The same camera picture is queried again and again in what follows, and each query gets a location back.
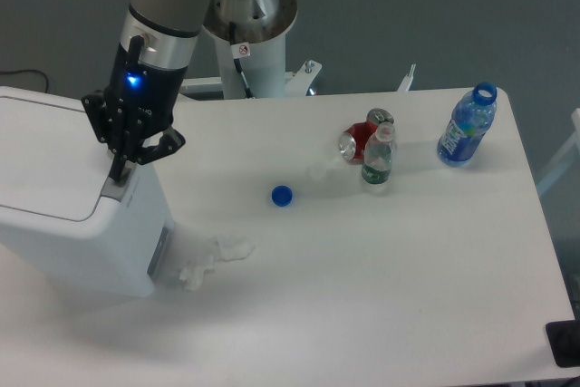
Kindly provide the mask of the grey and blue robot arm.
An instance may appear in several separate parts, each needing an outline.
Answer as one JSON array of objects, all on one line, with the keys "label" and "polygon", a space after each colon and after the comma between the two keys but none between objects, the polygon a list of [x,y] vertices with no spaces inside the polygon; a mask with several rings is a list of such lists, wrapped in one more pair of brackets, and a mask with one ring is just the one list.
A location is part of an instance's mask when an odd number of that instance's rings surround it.
[{"label": "grey and blue robot arm", "polygon": [[110,80],[82,98],[97,140],[107,146],[109,178],[178,151],[185,138],[173,108],[198,37],[214,42],[224,96],[286,97],[286,36],[297,0],[130,0]]}]

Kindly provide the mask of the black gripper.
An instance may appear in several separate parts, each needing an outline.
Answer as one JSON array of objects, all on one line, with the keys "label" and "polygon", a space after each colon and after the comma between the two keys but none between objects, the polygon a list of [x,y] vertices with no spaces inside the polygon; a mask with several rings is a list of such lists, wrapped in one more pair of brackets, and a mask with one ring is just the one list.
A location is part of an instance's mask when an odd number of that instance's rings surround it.
[{"label": "black gripper", "polygon": [[109,85],[81,98],[97,141],[112,153],[109,178],[118,184],[129,163],[149,164],[186,143],[171,124],[187,68],[164,70],[143,63],[127,69],[127,61],[119,44]]}]

